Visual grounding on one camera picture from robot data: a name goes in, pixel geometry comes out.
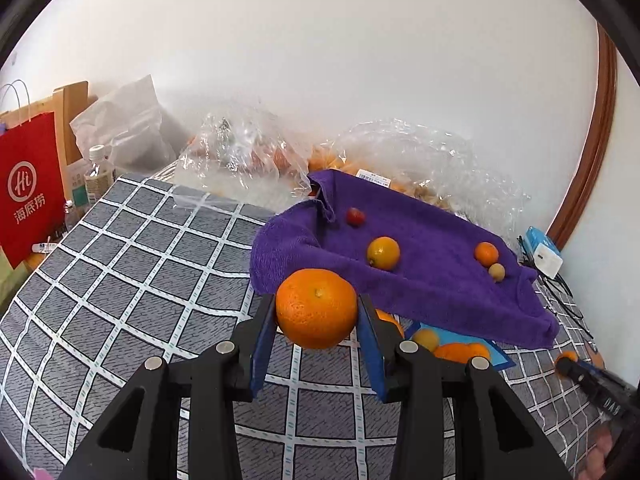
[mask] red paper bag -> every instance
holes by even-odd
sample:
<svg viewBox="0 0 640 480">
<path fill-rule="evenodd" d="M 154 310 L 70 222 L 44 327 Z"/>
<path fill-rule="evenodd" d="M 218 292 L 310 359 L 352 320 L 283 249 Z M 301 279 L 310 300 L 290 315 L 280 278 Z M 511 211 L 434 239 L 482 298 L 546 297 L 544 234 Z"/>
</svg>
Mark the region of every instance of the red paper bag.
<svg viewBox="0 0 640 480">
<path fill-rule="evenodd" d="M 0 136 L 0 246 L 15 268 L 65 221 L 53 112 Z"/>
</svg>

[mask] purple cloth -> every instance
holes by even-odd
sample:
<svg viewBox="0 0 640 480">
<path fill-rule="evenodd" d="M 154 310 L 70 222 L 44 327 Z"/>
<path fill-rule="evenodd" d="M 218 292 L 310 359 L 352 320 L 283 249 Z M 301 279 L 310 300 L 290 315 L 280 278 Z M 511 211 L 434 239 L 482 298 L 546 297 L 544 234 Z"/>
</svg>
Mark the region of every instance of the purple cloth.
<svg viewBox="0 0 640 480">
<path fill-rule="evenodd" d="M 251 282 L 259 294 L 275 293 L 287 276 L 309 267 L 329 269 L 369 294 L 386 312 L 446 330 L 529 349 L 550 348 L 558 322 L 500 237 L 455 215 L 391 189 L 335 170 L 309 176 L 320 186 L 314 200 L 270 219 L 255 237 Z M 366 222 L 349 226 L 350 207 Z M 367 265 L 369 243 L 390 236 L 401 257 L 392 271 Z M 506 278 L 494 283 L 474 258 L 480 242 L 500 253 Z"/>
</svg>

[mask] white bottle cap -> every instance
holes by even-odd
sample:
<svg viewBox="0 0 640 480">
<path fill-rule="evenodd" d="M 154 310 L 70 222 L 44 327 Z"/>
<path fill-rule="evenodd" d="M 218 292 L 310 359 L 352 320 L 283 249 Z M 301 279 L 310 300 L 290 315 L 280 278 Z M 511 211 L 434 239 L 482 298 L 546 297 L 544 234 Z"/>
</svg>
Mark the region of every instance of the white bottle cap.
<svg viewBox="0 0 640 480">
<path fill-rule="evenodd" d="M 98 144 L 89 148 L 89 160 L 94 162 L 96 160 L 104 159 L 104 145 Z"/>
</svg>

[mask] small glass bottle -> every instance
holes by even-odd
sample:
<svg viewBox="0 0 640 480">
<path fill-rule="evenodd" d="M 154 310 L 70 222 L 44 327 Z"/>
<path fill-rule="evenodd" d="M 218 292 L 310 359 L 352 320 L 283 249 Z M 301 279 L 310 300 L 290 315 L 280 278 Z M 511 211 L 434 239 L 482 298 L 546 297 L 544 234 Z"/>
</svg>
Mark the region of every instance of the small glass bottle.
<svg viewBox="0 0 640 480">
<path fill-rule="evenodd" d="M 95 205 L 113 185 L 113 167 L 104 158 L 104 152 L 102 144 L 89 149 L 89 160 L 93 164 L 91 169 L 84 174 L 84 186 L 90 206 Z"/>
<path fill-rule="evenodd" d="M 80 221 L 78 216 L 78 210 L 74 206 L 73 200 L 67 200 L 65 202 L 65 227 L 66 232 L 71 231 L 74 226 Z"/>
</svg>

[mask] gray tablecloth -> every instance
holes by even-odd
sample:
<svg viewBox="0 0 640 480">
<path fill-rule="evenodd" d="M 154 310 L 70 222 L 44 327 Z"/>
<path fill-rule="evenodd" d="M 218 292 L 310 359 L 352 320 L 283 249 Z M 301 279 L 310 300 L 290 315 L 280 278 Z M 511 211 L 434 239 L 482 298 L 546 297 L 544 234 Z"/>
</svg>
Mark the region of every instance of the gray tablecloth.
<svg viewBox="0 0 640 480">
<path fill-rule="evenodd" d="M 149 356 L 193 358 L 226 339 L 259 298 L 249 284 L 252 240 L 268 213 L 251 205 L 174 207 L 167 182 L 132 174 L 76 226 L 24 284 L 0 322 L 0 431 L 25 467 L 54 477 L 118 389 Z M 562 323 L 551 351 L 502 345 L 502 373 L 567 466 L 584 458 L 598 411 L 559 381 L 555 357 L 587 354 L 580 329 L 536 286 Z M 445 471 L 454 477 L 450 399 Z M 235 407 L 248 479 L 386 479 L 399 405 L 370 389 L 355 332 L 328 351 L 302 351 L 276 334 L 264 389 Z M 178 477 L 187 478 L 188 399 Z"/>
</svg>

